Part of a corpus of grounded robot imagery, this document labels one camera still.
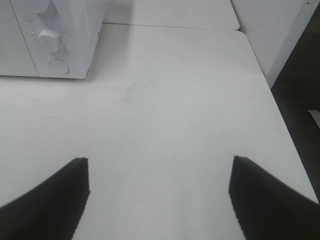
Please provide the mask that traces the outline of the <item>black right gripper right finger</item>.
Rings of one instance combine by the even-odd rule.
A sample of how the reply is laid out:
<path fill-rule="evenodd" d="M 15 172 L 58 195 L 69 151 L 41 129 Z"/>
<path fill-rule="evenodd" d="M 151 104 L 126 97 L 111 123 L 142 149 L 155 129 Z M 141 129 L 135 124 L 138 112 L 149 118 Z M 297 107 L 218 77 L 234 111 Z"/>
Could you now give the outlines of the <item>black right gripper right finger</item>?
<path fill-rule="evenodd" d="M 320 238 L 320 205 L 249 158 L 233 158 L 228 193 L 247 240 Z"/>

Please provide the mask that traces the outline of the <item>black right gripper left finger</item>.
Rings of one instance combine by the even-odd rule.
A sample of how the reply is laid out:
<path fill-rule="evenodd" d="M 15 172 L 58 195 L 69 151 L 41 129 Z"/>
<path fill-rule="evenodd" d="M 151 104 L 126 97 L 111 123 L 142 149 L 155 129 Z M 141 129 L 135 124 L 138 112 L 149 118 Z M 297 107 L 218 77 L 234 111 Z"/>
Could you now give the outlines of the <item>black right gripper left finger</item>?
<path fill-rule="evenodd" d="M 0 208 L 2 240 L 71 240 L 90 195 L 87 158 L 75 158 Z"/>

